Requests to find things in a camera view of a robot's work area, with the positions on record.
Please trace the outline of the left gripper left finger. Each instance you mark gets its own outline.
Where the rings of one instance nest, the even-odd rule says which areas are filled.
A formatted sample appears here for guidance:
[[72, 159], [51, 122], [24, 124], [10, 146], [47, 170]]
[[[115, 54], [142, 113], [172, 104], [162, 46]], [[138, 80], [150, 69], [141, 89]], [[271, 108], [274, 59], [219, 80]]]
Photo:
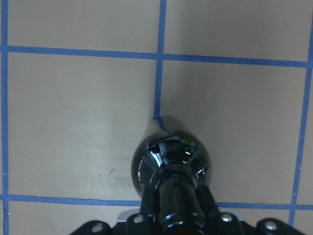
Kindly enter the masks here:
[[144, 190], [142, 193], [140, 213], [146, 216], [148, 219], [154, 220], [155, 209], [156, 209], [155, 187], [152, 185], [147, 185], [144, 187]]

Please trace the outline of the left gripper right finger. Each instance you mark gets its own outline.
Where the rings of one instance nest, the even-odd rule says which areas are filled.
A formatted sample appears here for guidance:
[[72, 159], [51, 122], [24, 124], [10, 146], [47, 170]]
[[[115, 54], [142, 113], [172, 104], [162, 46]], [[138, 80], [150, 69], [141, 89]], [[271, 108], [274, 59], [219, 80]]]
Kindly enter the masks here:
[[220, 213], [212, 193], [207, 185], [198, 185], [197, 195], [200, 207], [207, 219], [214, 218], [217, 214]]

